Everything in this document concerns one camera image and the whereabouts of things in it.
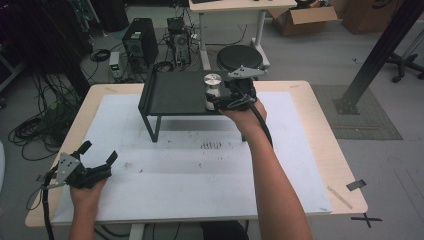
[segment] human arm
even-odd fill
[[[258,100],[255,106],[266,119],[263,104]],[[251,110],[222,113],[236,123],[250,147],[262,239],[312,239],[302,205],[256,116]]]
[[[106,181],[107,179],[101,180],[91,189],[71,187],[74,218],[69,233],[70,240],[94,239],[94,221],[97,215],[100,194]]]

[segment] forearm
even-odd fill
[[[252,154],[262,239],[312,239],[304,210],[264,132],[253,129],[245,137]]]
[[[75,211],[69,240],[94,240],[94,222],[97,211]]]

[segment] black metal pole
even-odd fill
[[[423,0],[405,0],[341,99],[334,100],[339,114],[358,114],[356,104],[424,11]]]

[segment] black shelf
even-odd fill
[[[156,72],[150,67],[138,109],[153,142],[158,140],[162,116],[220,115],[218,111],[205,107],[203,79],[210,73],[220,75],[223,81],[228,79],[226,71]],[[223,83],[220,92],[230,94]],[[147,116],[157,117],[155,132]]]

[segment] white paper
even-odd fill
[[[274,149],[306,213],[332,211],[288,92],[261,92]],[[243,218],[257,215],[248,145],[225,116],[162,117],[157,143],[137,108],[140,95],[106,95],[87,132],[85,167],[118,159],[99,203],[98,221]],[[151,119],[152,127],[155,117]],[[72,221],[65,187],[53,223]]]

